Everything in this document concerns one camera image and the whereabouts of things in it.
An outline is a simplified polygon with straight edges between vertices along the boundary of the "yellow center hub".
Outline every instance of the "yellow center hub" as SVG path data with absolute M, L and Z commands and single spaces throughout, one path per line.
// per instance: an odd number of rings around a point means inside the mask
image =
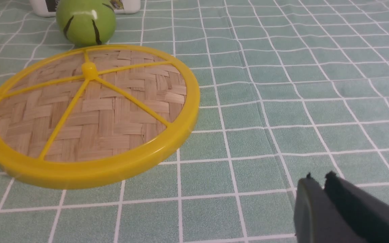
M 99 77 L 96 65 L 90 61 L 82 64 L 82 73 L 87 80 L 95 80 Z

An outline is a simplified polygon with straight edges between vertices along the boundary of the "black stripe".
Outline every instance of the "black stripe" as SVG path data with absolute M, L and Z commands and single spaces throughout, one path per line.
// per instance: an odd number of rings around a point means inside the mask
M 67 38 L 68 27 L 70 27 L 70 23 L 71 23 L 71 21 L 73 20 L 73 18 L 74 18 L 74 15 L 71 16 L 71 18 L 68 20 L 68 22 L 66 23 L 66 25 L 65 25 L 65 27 L 64 27 L 63 33 L 64 33 L 64 36 L 65 36 L 66 38 Z
M 108 4 L 106 4 L 106 3 L 102 3 L 102 4 L 103 4 L 104 6 L 110 8 L 110 9 L 113 11 L 113 8 L 112 8 L 110 5 L 108 5 Z
M 101 45 L 102 41 L 100 40 L 99 29 L 97 29 L 96 22 L 94 20 L 92 20 L 92 21 L 93 21 L 93 26 L 94 26 L 94 32 L 96 33 L 96 43 L 97 43 L 97 45 Z

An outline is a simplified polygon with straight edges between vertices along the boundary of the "green tablecloth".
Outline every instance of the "green tablecloth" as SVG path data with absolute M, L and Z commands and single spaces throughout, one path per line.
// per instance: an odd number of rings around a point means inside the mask
M 333 170 L 389 203 L 389 0 L 146 0 L 110 43 L 164 50 L 201 86 L 196 130 L 123 183 L 59 191 L 0 170 L 0 243 L 296 242 L 295 187 Z M 0 85 L 74 48 L 0 0 Z

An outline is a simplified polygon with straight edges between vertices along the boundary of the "green apple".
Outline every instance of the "green apple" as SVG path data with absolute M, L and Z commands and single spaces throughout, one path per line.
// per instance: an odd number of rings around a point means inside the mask
M 106 43 L 116 28 L 108 0 L 61 0 L 56 18 L 65 37 L 80 47 Z

